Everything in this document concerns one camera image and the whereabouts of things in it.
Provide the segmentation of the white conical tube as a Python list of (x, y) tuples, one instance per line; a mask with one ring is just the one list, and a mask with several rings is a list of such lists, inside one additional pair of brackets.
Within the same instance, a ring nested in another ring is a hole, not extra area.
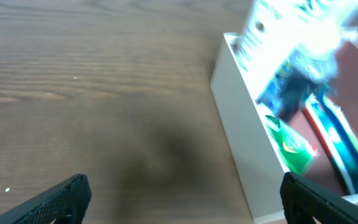
[(301, 31), (320, 12), (313, 1), (252, 2), (242, 34), (236, 41), (236, 58), (255, 98), (265, 88), (283, 58), (299, 43)]

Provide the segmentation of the green Dettol soap packet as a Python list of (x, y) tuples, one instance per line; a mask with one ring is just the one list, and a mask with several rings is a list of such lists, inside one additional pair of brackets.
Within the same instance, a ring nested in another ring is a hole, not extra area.
[(303, 175), (319, 156), (318, 149), (281, 119), (269, 114), (264, 118), (283, 163), (290, 171)]

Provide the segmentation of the small toothpaste tube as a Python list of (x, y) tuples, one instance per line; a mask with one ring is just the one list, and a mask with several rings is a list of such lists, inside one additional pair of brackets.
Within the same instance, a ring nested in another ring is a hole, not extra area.
[(349, 194), (358, 194), (358, 160), (342, 139), (315, 94), (304, 101), (303, 113)]

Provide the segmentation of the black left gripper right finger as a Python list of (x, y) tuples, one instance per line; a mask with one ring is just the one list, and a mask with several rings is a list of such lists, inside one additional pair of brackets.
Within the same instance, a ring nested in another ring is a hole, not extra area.
[(294, 172), (283, 176), (280, 187), (288, 224), (358, 224), (358, 206)]

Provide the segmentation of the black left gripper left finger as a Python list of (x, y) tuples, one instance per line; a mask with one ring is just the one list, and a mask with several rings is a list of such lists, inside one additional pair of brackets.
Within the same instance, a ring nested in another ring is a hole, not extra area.
[(80, 224), (91, 196), (87, 176), (76, 174), (0, 214), (0, 224)]

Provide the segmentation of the clear bottle with blue liquid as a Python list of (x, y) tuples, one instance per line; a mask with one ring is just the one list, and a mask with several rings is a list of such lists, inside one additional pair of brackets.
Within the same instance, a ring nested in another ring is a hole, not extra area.
[(306, 25), (298, 45), (277, 68), (256, 103), (284, 121), (291, 120), (311, 93), (324, 91), (337, 78), (334, 53), (340, 43), (341, 28), (334, 17)]

